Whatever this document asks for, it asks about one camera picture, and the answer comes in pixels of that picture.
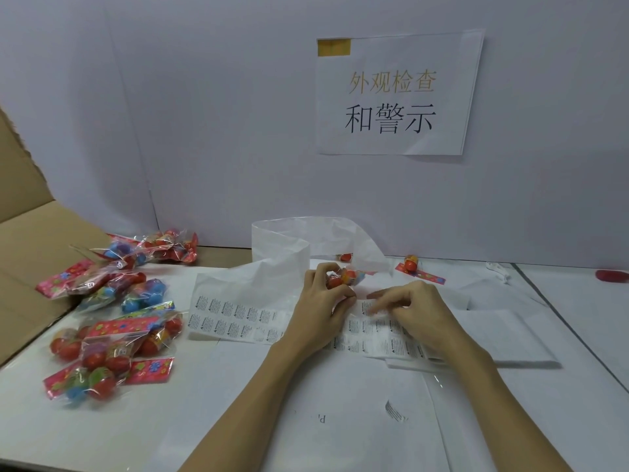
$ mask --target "person's left hand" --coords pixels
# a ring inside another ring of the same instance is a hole
[[[332,262],[306,271],[304,289],[280,340],[303,359],[319,351],[341,331],[347,310],[356,303],[356,293],[348,285],[326,287],[326,273],[339,270]]]

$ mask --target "person's right hand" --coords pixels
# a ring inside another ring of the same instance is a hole
[[[453,342],[467,337],[434,285],[414,281],[374,291],[367,298],[377,298],[369,309],[370,315],[388,310],[413,338],[442,355],[447,354]]]

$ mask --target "white wall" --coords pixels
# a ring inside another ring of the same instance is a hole
[[[629,267],[629,0],[106,0],[160,223],[346,216],[385,253]],[[462,158],[313,153],[318,37],[485,28]]]
[[[102,0],[0,0],[0,105],[62,204],[157,229]]]

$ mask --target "person's left arm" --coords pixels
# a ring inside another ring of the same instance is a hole
[[[306,272],[284,336],[271,346],[254,377],[179,472],[258,470],[293,374],[339,333],[347,310],[356,302],[356,293],[347,285],[326,288],[326,273],[338,269],[336,263],[325,263]]]

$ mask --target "person's right arm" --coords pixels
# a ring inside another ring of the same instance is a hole
[[[499,472],[570,472],[500,377],[489,355],[459,325],[434,285],[415,281],[376,291],[371,311],[387,309],[457,373]]]

